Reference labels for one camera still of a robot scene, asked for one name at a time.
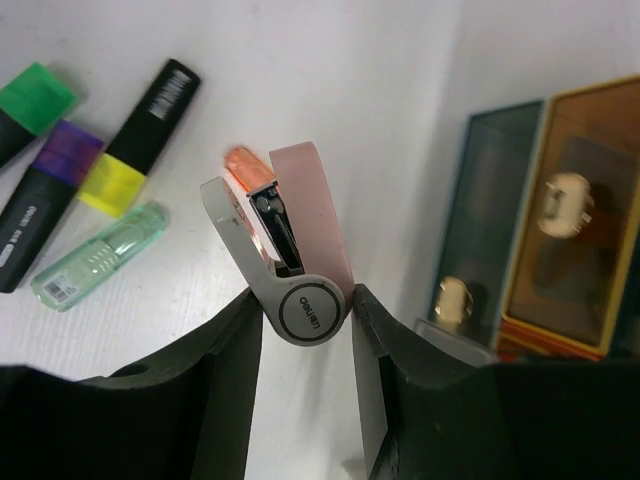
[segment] white desk surface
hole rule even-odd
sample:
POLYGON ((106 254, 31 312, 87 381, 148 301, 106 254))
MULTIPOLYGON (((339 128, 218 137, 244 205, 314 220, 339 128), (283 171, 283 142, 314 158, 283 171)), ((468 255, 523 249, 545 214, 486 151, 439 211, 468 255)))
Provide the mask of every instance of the white desk surface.
MULTIPOLYGON (((221 154, 319 149, 356 280, 410 324, 423 313, 466 116, 640 70, 637 0, 5 0, 0 84, 39 60, 86 94, 70 118, 108 140, 164 60, 203 79, 138 203, 172 225, 66 314, 30 278, 110 218, 74 204, 12 295, 0 363, 108 375, 202 324, 245 288, 199 198, 221 154)), ((0 205, 37 147, 0 172, 0 205)), ((265 322, 246 478, 345 478, 362 458, 347 321, 313 349, 265 322)))

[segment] yellow highlighter cap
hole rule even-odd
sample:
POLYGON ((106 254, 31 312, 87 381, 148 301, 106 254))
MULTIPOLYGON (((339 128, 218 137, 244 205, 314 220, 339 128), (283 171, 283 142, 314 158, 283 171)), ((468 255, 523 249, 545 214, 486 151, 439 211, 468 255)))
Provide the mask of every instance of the yellow highlighter cap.
POLYGON ((135 168, 103 153, 82 185, 78 198, 108 215, 119 217, 127 211, 146 178, 135 168))

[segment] barcode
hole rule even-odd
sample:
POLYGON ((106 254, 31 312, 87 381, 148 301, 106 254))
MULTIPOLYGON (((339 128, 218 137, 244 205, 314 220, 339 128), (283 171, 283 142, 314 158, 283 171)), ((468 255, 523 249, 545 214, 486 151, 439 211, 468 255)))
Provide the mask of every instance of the barcode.
POLYGON ((47 285, 45 285, 44 289, 59 302, 64 302, 69 297, 69 295, 67 295, 67 293, 58 285, 56 285, 55 282, 48 283, 47 285))
POLYGON ((47 283, 44 290, 58 303, 68 300, 78 291, 63 273, 56 275, 47 283))

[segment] gold clip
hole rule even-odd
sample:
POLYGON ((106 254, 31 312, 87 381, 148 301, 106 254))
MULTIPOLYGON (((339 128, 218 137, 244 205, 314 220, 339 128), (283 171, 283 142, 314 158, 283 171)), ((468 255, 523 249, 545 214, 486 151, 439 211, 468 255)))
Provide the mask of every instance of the gold clip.
POLYGON ((546 182, 540 230, 554 238, 575 237, 591 221, 593 206, 589 182, 577 173, 557 173, 546 182))
POLYGON ((443 278, 435 307, 437 323, 447 330, 456 331, 472 310, 473 298, 464 282, 456 277, 443 278))

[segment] purple highlighter cap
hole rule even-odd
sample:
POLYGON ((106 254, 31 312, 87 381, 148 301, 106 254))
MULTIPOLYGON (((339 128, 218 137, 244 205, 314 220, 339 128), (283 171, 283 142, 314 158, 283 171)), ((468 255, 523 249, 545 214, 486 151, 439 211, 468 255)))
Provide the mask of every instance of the purple highlighter cap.
POLYGON ((31 166, 78 188, 103 145, 99 138, 60 120, 31 166))

